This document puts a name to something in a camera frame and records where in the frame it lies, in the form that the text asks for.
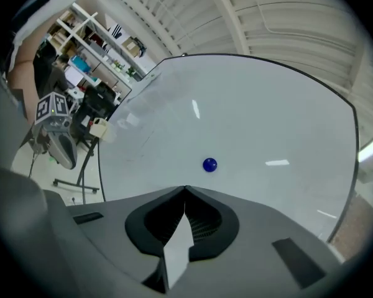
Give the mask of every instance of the metal stand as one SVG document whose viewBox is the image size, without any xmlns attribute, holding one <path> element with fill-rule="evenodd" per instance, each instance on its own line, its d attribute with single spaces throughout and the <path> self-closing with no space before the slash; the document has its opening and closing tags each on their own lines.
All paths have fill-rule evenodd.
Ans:
<svg viewBox="0 0 373 298">
<path fill-rule="evenodd" d="M 95 148 L 96 144 L 98 143 L 98 140 L 99 140 L 99 138 L 94 138 L 94 140 L 91 142 L 91 145 L 90 145 L 90 148 L 88 149 L 86 158 L 83 162 L 83 165 L 81 166 L 79 177 L 78 177 L 76 183 L 72 183 L 72 182 L 68 182 L 68 181 L 64 181 L 64 180 L 59 180 L 59 179 L 54 179 L 54 181 L 52 183 L 54 186 L 58 186 L 58 183 L 62 183 L 62 184 L 65 184 L 67 186 L 81 187 L 81 193 L 83 195 L 83 204 L 86 204 L 85 189 L 92 190 L 94 194 L 96 194 L 97 191 L 99 190 L 98 187 L 85 186 L 85 169 L 86 169 L 88 160 L 94 154 L 94 148 Z"/>
</svg>

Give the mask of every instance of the white ceiling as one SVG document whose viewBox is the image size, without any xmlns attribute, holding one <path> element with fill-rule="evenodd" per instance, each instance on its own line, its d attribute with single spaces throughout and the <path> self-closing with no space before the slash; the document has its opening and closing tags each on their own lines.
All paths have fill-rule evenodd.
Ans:
<svg viewBox="0 0 373 298">
<path fill-rule="evenodd" d="M 373 48 L 342 0 L 84 0 L 84 8 L 86 4 L 94 9 L 88 11 L 107 13 L 139 37 L 157 62 L 184 52 L 238 53 L 298 68 L 355 105 L 361 146 L 373 138 Z M 373 162 L 366 167 L 365 172 L 373 171 Z"/>
</svg>

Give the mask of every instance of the brown floor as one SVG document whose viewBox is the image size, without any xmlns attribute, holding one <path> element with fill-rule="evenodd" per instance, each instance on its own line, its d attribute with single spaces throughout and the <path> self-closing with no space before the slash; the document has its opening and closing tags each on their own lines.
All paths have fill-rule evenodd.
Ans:
<svg viewBox="0 0 373 298">
<path fill-rule="evenodd" d="M 373 233 L 373 208 L 355 194 L 339 230 L 330 242 L 346 260 L 360 252 Z"/>
</svg>

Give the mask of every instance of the white floor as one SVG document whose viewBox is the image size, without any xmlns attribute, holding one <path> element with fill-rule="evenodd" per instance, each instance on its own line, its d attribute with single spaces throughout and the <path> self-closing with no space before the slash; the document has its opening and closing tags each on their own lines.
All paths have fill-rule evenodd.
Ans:
<svg viewBox="0 0 373 298">
<path fill-rule="evenodd" d="M 101 183 L 99 181 L 98 171 L 98 147 L 95 148 L 94 156 L 92 156 L 85 169 L 85 185 L 99 188 L 96 194 L 91 190 L 86 190 L 86 203 L 103 202 Z M 53 186 L 55 178 L 64 181 L 76 183 L 81 166 L 87 154 L 87 148 L 83 145 L 78 145 L 78 160 L 75 169 L 67 170 L 50 157 L 48 153 L 39 155 L 33 165 L 31 178 L 40 186 L 41 189 L 51 190 L 61 195 L 66 205 L 73 205 L 72 197 L 75 198 L 75 204 L 82 204 L 83 199 L 81 189 L 73 186 L 65 186 L 61 183 L 57 187 Z M 32 163 L 33 151 L 29 144 L 25 144 L 18 150 L 17 155 L 12 163 L 14 172 L 29 175 L 30 165 Z"/>
</svg>

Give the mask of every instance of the blue ball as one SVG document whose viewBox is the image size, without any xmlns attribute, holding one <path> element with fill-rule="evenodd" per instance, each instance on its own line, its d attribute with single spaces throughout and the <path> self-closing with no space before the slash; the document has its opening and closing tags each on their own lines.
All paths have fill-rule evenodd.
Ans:
<svg viewBox="0 0 373 298">
<path fill-rule="evenodd" d="M 203 169 L 207 172 L 213 172 L 217 169 L 217 161 L 213 158 L 207 158 L 203 162 Z"/>
</svg>

